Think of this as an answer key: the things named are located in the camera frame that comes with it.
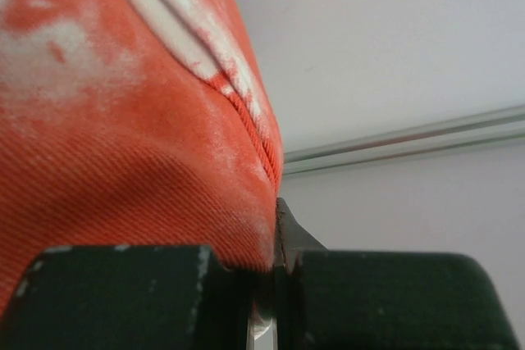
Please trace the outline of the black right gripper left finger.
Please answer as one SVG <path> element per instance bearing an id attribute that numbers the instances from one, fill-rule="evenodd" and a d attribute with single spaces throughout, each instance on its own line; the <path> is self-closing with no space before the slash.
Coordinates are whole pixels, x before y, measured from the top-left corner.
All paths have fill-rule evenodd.
<path id="1" fill-rule="evenodd" d="M 4 349 L 248 349 L 251 278 L 207 246 L 55 247 L 1 317 Z"/>

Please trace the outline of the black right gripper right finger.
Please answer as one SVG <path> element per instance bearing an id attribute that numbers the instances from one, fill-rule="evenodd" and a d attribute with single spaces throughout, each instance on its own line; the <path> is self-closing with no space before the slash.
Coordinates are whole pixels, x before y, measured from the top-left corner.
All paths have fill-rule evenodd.
<path id="1" fill-rule="evenodd" d="M 516 349 L 483 267 L 449 252 L 330 250 L 276 204 L 277 349 Z"/>

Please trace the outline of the orange trousers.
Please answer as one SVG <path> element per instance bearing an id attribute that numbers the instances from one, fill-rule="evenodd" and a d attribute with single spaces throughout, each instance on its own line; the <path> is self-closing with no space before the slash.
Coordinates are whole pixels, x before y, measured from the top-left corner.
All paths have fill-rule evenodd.
<path id="1" fill-rule="evenodd" d="M 1 302 L 41 250 L 272 267 L 283 147 L 235 0 L 1 0 Z"/>

